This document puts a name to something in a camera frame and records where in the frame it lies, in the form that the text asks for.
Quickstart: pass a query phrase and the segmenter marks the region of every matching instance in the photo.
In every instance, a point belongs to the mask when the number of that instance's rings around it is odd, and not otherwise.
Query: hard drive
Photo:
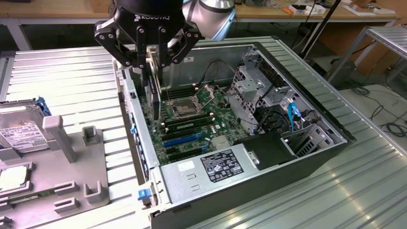
[[[18,153],[46,149],[53,140],[42,129],[42,118],[50,115],[43,99],[0,103],[0,148]]]

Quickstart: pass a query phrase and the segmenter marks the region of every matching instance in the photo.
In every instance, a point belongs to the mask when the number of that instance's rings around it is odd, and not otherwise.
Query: wooden table
[[[108,13],[93,13],[89,0],[34,0],[31,3],[0,2],[0,9],[0,15],[1,12],[5,12],[7,16],[0,22],[7,26],[19,50],[31,49],[21,30],[23,24],[93,24],[108,18]],[[324,16],[325,14],[310,16],[308,22],[320,23]],[[289,15],[278,8],[236,5],[236,22],[304,22],[305,19],[306,15]],[[329,22],[384,22],[390,26],[396,19],[397,15],[394,14],[357,17],[338,6]]]

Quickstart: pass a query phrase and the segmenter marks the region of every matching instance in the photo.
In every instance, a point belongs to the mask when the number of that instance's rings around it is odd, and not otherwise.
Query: corrugated metal surface
[[[190,228],[404,228],[407,161],[396,150],[396,145],[392,147],[376,130],[361,121],[352,108],[338,99],[340,95],[332,91],[320,76],[282,43],[269,37],[228,39],[221,43],[234,41],[256,41],[264,45],[345,125],[357,142],[308,178]],[[50,111],[59,112],[70,119],[66,131],[74,132],[81,122],[90,122],[104,130],[105,136],[109,194],[113,203],[49,224],[47,228],[87,228],[94,225],[95,228],[148,226],[144,218],[142,221],[138,221],[140,218],[136,219],[141,213],[136,210],[133,214],[133,200],[129,198],[136,188],[134,171],[122,120],[116,111],[110,59],[105,53],[98,48],[87,48],[19,52],[15,57],[19,63],[13,69],[11,82],[53,80],[54,88],[37,88],[41,87],[38,84],[35,87],[19,86],[21,91],[11,92],[7,99],[25,99],[26,96],[46,93]],[[59,80],[63,79],[71,81],[61,83]]]

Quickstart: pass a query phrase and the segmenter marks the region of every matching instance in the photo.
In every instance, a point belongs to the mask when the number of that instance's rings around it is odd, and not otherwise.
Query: circuit board
[[[245,137],[246,133],[240,123],[237,123],[237,117],[234,116],[232,110],[228,108],[226,100],[222,98],[220,90],[213,90],[213,100],[201,108],[201,113],[213,113],[210,119],[213,119],[213,123],[209,125],[202,125],[200,127],[193,128],[193,134],[198,134],[196,140],[177,144],[176,146],[164,147],[162,137],[166,133],[162,131],[162,121],[173,121],[178,120],[174,117],[173,112],[173,104],[182,104],[188,97],[165,100],[161,101],[161,119],[152,121],[149,120],[149,108],[145,102],[145,98],[141,99],[141,109],[146,119],[146,125],[149,129],[149,136],[152,139],[156,155],[161,165],[169,164],[174,161],[182,160],[198,154],[204,154],[216,150],[216,147],[210,143],[213,137],[225,136],[226,141],[232,145],[233,142]],[[206,90],[201,90],[197,93],[197,102],[202,106],[209,100],[209,92]],[[182,156],[182,152],[196,151],[196,154]],[[172,160],[168,152],[172,151],[178,153],[178,157],[176,160]]]

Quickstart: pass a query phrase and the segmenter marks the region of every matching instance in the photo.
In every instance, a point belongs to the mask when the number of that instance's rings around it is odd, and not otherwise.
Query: hard drive label
[[[244,172],[230,149],[201,157],[201,162],[213,183]]]
[[[35,124],[0,129],[0,134],[14,149],[45,145],[45,137]]]

